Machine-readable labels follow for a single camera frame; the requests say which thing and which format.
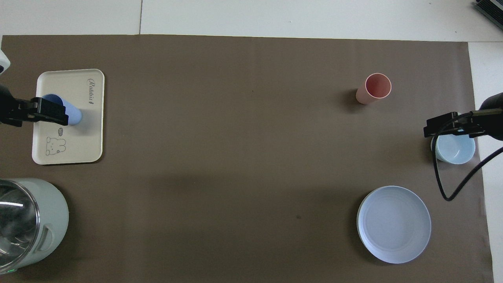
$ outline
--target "black ribbed object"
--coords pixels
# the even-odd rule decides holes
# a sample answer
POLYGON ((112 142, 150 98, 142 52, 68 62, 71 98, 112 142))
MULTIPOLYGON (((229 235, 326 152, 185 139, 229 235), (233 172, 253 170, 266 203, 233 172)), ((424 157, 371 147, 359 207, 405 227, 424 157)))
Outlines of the black ribbed object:
POLYGON ((503 29, 503 0, 478 0, 475 9, 503 29))

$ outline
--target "cartoon bear drawing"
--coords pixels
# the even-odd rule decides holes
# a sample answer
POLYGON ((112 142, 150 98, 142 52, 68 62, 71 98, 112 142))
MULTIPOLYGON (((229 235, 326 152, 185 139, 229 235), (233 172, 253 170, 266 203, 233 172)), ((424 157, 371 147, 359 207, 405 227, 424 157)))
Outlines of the cartoon bear drawing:
POLYGON ((47 137, 47 147, 45 155, 55 155, 60 152, 64 152, 66 147, 64 146, 66 141, 63 138, 51 138, 47 137))

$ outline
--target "metal rim of lid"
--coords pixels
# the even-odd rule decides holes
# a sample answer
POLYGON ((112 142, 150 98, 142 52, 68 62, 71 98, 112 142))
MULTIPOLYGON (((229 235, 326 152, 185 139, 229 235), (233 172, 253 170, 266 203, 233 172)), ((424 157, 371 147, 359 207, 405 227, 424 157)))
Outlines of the metal rim of lid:
POLYGON ((18 189, 22 190, 30 198, 30 200, 31 200, 31 202, 33 204, 33 207, 35 208, 35 221, 36 221, 35 234, 33 235, 33 239, 31 241, 31 243, 28 245, 28 247, 25 249, 25 251, 21 255, 19 255, 18 257, 16 257, 14 260, 12 260, 11 262, 0 266, 0 272, 5 272, 5 271, 7 271, 9 269, 12 269, 12 267, 14 265, 16 265, 20 261, 22 261, 26 257, 26 255, 28 255, 28 253, 30 253, 30 251, 32 250, 33 246, 35 245, 35 242, 36 242, 37 237, 38 237, 38 232, 40 230, 40 211, 38 209, 37 201, 35 200, 35 197, 32 195, 32 193, 30 192, 30 190, 28 190, 26 187, 24 187, 20 183, 18 183, 16 181, 13 181, 13 180, 0 179, 0 181, 9 182, 12 185, 15 185, 18 189))

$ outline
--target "pot handle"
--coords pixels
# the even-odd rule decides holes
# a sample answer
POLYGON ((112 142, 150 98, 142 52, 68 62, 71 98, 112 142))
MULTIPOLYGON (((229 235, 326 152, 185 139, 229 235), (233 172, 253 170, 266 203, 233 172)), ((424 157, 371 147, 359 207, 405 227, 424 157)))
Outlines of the pot handle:
POLYGON ((33 251, 34 253, 37 252, 45 252, 52 248, 52 245, 54 244, 54 231, 52 228, 51 224, 44 224, 44 227, 42 228, 42 236, 40 237, 40 242, 37 245, 37 248, 33 251))

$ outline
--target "white pot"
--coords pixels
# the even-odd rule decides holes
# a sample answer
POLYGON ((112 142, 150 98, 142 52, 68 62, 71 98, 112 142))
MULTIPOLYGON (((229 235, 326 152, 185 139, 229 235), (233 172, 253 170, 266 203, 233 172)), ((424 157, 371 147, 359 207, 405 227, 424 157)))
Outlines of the white pot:
POLYGON ((0 274, 47 257, 68 228, 66 201, 44 180, 0 180, 0 214, 2 209, 6 219, 0 219, 0 274))

